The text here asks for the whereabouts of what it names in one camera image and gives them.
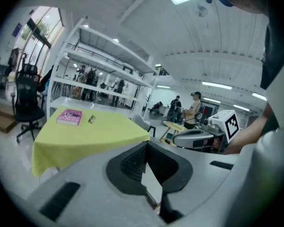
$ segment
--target table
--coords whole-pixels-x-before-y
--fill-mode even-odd
[[[160,138],[160,142],[166,144],[166,145],[169,145],[169,146],[176,146],[174,143],[170,142],[169,144],[165,142],[165,140],[170,140],[170,139],[167,139],[165,136],[167,135],[168,131],[170,129],[173,129],[175,130],[174,131],[174,135],[178,134],[179,132],[182,132],[182,131],[186,131],[186,128],[180,124],[177,124],[177,123],[173,123],[173,122],[170,122],[170,121],[163,121],[163,123],[168,127],[168,129],[165,131],[165,133],[161,136]]]
[[[65,168],[86,156],[150,139],[147,131],[121,113],[71,108],[83,112],[79,126],[59,124],[56,119],[65,109],[69,107],[57,108],[34,142],[34,176],[50,167]],[[96,119],[90,124],[92,115]]]

